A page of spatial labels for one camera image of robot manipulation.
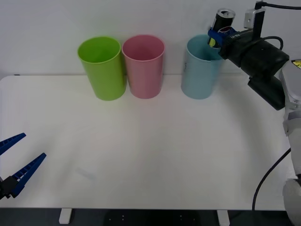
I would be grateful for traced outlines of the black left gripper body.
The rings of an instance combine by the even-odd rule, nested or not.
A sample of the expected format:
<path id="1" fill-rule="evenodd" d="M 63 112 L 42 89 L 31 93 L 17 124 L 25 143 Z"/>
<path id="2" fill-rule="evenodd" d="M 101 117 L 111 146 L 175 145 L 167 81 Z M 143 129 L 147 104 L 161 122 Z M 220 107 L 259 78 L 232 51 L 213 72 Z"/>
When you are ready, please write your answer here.
<path id="1" fill-rule="evenodd" d="M 3 199 L 6 197 L 7 199 L 10 198 L 10 190 L 11 190 L 11 185 L 10 185 L 10 180 L 5 179 L 0 182 L 0 199 Z"/>

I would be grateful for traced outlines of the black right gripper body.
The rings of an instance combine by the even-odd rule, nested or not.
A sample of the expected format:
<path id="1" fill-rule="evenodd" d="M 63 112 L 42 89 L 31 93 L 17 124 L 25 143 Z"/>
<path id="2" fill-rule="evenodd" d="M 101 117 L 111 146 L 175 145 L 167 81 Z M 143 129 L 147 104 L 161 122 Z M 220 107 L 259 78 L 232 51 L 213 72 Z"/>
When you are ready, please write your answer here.
<path id="1" fill-rule="evenodd" d="M 231 62 L 246 62 L 256 59 L 254 53 L 253 29 L 235 31 L 233 28 L 227 32 L 219 32 L 220 51 L 219 55 L 223 59 Z"/>

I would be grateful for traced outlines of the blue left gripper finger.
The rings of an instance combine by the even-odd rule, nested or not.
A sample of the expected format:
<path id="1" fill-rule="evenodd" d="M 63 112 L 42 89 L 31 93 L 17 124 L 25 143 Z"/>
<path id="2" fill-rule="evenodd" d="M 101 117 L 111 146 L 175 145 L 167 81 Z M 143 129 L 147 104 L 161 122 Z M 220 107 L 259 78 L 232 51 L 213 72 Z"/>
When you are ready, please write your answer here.
<path id="1" fill-rule="evenodd" d="M 16 198 L 46 156 L 45 153 L 42 153 L 18 172 L 4 179 L 4 197 L 10 198 L 12 196 Z"/>
<path id="2" fill-rule="evenodd" d="M 5 153 L 8 149 L 10 149 L 13 145 L 15 145 L 17 142 L 19 142 L 24 137 L 26 137 L 26 134 L 21 133 L 21 134 L 15 135 L 13 137 L 10 137 L 8 139 L 1 141 L 0 142 L 0 155 Z"/>

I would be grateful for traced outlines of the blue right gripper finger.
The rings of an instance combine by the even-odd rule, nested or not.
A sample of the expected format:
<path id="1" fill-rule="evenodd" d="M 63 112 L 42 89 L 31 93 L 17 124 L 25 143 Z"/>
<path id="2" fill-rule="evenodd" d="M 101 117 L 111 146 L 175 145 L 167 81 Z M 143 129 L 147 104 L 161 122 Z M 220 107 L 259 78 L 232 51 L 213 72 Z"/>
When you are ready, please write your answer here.
<path id="1" fill-rule="evenodd" d="M 231 26 L 226 28 L 226 32 L 217 32 L 214 31 L 211 27 L 208 31 L 208 45 L 212 48 L 219 48 L 222 45 L 223 40 L 234 33 L 236 33 L 236 30 L 233 29 Z"/>

